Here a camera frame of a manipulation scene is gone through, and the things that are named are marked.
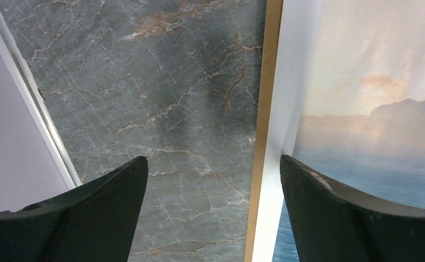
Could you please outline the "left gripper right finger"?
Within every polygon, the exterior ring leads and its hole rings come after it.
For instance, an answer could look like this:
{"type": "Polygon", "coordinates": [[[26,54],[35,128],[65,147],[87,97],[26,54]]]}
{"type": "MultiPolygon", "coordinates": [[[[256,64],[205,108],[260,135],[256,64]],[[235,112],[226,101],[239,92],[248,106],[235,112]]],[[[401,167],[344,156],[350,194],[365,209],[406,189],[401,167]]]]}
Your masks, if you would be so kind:
{"type": "Polygon", "coordinates": [[[425,209],[370,195],[288,155],[280,180],[300,261],[425,261],[425,209]]]}

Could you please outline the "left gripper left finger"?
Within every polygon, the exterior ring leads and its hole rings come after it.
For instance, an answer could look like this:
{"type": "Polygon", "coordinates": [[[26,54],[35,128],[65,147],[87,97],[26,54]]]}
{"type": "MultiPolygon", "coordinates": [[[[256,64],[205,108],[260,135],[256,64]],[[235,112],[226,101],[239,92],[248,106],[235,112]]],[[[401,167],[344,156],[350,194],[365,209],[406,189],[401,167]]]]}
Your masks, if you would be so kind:
{"type": "Polygon", "coordinates": [[[127,261],[148,180],[138,156],[91,182],[0,212],[0,261],[127,261]]]}

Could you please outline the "coastal landscape photo board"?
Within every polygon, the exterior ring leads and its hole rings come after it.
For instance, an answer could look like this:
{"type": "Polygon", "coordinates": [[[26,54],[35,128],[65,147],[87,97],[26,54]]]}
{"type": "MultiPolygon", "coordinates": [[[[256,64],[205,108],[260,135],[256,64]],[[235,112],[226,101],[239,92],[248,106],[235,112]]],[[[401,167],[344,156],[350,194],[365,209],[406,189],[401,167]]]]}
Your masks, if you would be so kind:
{"type": "Polygon", "coordinates": [[[289,154],[425,209],[425,1],[284,1],[252,261],[299,261],[289,154]]]}

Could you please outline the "brown cardboard backing board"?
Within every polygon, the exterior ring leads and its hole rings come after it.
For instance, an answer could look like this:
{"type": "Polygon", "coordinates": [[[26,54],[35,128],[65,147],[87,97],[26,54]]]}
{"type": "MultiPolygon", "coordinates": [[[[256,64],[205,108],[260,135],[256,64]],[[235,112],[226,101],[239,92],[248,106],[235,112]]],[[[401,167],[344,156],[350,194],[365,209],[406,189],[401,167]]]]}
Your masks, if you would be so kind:
{"type": "Polygon", "coordinates": [[[258,207],[261,198],[261,188],[264,180],[264,161],[267,144],[268,123],[271,112],[271,100],[283,3],[283,0],[267,1],[266,3],[258,114],[256,119],[256,140],[254,148],[252,182],[250,188],[250,202],[248,210],[246,244],[244,249],[244,261],[253,260],[252,255],[255,249],[254,244],[256,241],[258,207]]]}

